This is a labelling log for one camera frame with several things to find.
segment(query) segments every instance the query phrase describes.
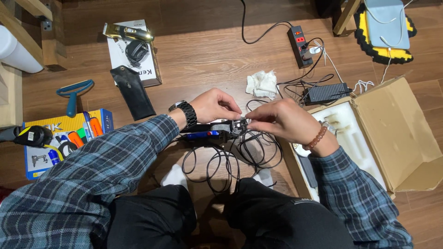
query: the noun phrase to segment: black pants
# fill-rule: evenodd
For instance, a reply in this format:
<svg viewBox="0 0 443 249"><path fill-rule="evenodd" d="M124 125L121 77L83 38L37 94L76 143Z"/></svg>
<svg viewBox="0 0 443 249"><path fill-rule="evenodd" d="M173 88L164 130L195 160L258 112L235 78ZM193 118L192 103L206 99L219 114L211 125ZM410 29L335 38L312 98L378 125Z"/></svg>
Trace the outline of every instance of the black pants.
<svg viewBox="0 0 443 249"><path fill-rule="evenodd" d="M110 207L108 249L186 248L196 228L194 206L181 185L120 197ZM343 223L318 202L290 197L243 178L225 204L229 226L246 236L244 249L346 249L352 239Z"/></svg>

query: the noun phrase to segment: shirt sleeve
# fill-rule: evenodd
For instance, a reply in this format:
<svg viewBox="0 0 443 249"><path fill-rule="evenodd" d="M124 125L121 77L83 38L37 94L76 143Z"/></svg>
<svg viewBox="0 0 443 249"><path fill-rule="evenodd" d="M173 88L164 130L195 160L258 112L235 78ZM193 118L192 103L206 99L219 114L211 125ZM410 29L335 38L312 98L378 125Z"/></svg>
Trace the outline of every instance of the shirt sleeve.
<svg viewBox="0 0 443 249"><path fill-rule="evenodd" d="M320 202L340 218L359 248L413 248L398 222L398 209L383 187L340 147L332 155L309 156Z"/></svg>
<svg viewBox="0 0 443 249"><path fill-rule="evenodd" d="M171 117L159 115L86 143L2 202L0 247L100 248L109 204L137 188L178 133Z"/></svg>

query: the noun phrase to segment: white sock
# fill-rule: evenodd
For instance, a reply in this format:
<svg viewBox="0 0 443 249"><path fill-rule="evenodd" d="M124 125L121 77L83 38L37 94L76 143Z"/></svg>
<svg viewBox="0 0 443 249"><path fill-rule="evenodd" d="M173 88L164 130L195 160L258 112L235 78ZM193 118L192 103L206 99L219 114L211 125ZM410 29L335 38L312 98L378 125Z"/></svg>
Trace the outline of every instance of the white sock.
<svg viewBox="0 0 443 249"><path fill-rule="evenodd" d="M183 187L188 189L188 184L186 183L186 177L183 174L182 167L180 165L174 164L171 170L160 181L161 186L166 186L169 184L182 185Z"/></svg>
<svg viewBox="0 0 443 249"><path fill-rule="evenodd" d="M269 169L262 169L258 172L257 175L253 177L256 181L260 182L265 186L270 186L274 184L272 181L271 171Z"/></svg>

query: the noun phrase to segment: black metal watch strap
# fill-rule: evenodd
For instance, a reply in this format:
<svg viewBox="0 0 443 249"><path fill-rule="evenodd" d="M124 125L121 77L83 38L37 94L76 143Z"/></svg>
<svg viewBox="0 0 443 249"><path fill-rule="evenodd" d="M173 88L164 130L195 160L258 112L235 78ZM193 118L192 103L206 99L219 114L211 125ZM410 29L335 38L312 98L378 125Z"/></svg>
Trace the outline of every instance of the black metal watch strap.
<svg viewBox="0 0 443 249"><path fill-rule="evenodd" d="M197 124L197 114L195 114L194 108L188 102L180 103L177 107L185 113L187 123L186 128Z"/></svg>

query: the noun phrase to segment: wristwatch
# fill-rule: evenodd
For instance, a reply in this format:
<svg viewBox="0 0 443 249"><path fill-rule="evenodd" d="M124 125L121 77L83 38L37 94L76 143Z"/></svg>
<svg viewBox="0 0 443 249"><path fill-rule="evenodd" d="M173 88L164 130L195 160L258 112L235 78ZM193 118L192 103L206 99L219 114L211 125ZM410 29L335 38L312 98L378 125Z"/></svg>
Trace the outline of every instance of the wristwatch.
<svg viewBox="0 0 443 249"><path fill-rule="evenodd" d="M195 110L188 102L181 100L173 104L171 107L169 107L169 112L172 112L176 108L180 108L185 113L187 123L185 128L189 128L197 124L197 115L195 114Z"/></svg>

